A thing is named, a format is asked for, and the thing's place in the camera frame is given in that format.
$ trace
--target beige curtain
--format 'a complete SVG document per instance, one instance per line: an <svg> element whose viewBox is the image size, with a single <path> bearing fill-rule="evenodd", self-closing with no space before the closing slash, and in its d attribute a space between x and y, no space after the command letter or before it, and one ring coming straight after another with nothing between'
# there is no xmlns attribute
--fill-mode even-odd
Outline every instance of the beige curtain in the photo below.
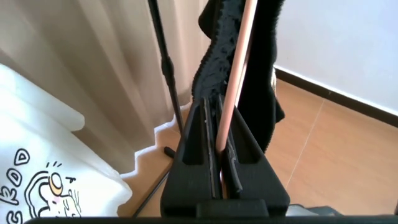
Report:
<svg viewBox="0 0 398 224"><path fill-rule="evenodd" d="M159 1L181 105L209 43L205 3ZM75 135L120 173L172 119L146 0L0 0L0 63L82 113Z"/></svg>

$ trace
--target white bag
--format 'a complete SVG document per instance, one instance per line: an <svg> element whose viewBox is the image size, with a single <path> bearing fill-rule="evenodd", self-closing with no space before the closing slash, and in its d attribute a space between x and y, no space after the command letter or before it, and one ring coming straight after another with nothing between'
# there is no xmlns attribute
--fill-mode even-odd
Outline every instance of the white bag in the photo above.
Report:
<svg viewBox="0 0 398 224"><path fill-rule="evenodd" d="M132 195L71 131L84 117L0 65L0 223L117 216Z"/></svg>

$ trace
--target black cloth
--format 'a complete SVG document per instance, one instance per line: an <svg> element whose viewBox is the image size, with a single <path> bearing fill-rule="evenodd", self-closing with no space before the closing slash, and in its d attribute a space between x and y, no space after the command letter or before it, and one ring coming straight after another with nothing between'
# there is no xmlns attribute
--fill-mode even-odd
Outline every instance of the black cloth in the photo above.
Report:
<svg viewBox="0 0 398 224"><path fill-rule="evenodd" d="M252 44L238 110L263 149L268 147L275 124L285 114L271 86L276 61L276 25L284 0L258 0ZM225 95L238 39L244 0L209 0L199 17L201 30L211 44L195 74L193 99Z"/></svg>

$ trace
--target curtain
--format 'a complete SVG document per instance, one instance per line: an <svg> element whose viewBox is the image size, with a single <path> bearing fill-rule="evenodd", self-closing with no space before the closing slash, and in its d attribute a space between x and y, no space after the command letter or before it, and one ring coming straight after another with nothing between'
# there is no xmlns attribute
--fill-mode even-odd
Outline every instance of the curtain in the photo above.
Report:
<svg viewBox="0 0 398 224"><path fill-rule="evenodd" d="M209 44L205 3L159 1L181 105ZM74 135L120 173L173 116L145 0L0 0L0 63L83 114Z"/></svg>

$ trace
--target white wall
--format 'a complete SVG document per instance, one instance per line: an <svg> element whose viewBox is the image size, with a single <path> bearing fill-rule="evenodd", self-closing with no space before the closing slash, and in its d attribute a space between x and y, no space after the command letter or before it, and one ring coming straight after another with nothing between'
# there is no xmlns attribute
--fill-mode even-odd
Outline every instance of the white wall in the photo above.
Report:
<svg viewBox="0 0 398 224"><path fill-rule="evenodd" d="M397 0L286 0L277 67L398 115L397 10Z"/></svg>

